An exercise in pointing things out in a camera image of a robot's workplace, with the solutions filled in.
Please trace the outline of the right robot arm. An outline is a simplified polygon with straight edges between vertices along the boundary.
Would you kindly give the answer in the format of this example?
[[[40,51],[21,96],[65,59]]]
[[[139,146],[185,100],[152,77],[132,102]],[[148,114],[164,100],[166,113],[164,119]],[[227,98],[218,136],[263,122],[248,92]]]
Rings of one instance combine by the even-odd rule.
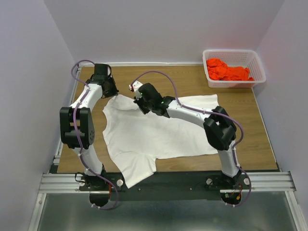
[[[134,103],[144,114],[152,112],[157,116],[181,119],[203,128],[208,143],[218,151],[222,167],[222,185],[231,189],[239,183],[241,170],[235,150],[237,128],[235,121],[224,108],[217,106],[207,111],[183,105],[174,97],[162,97],[150,83],[142,84],[135,81],[130,90],[135,93]]]

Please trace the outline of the white t shirt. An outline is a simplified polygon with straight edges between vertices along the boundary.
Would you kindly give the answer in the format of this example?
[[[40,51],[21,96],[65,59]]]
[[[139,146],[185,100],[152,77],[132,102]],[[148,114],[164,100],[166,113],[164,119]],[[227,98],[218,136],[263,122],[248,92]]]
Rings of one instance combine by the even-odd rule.
[[[103,109],[107,150],[127,188],[156,172],[156,159],[217,154],[204,129],[193,123],[143,114],[133,100],[117,95]]]

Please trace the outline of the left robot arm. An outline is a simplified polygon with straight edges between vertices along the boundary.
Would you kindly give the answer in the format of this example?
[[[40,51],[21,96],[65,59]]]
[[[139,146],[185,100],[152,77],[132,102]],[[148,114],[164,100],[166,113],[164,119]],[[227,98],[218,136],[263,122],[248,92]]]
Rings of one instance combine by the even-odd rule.
[[[91,77],[87,81],[79,79],[75,69],[82,62],[93,63],[81,60],[71,68],[71,76],[83,84],[84,89],[75,102],[60,109],[61,141],[78,155],[84,167],[84,184],[96,190],[102,190],[105,186],[116,190],[116,186],[106,178],[105,168],[93,145],[95,129],[91,113],[98,100],[116,96],[118,89],[108,64],[94,64]]]

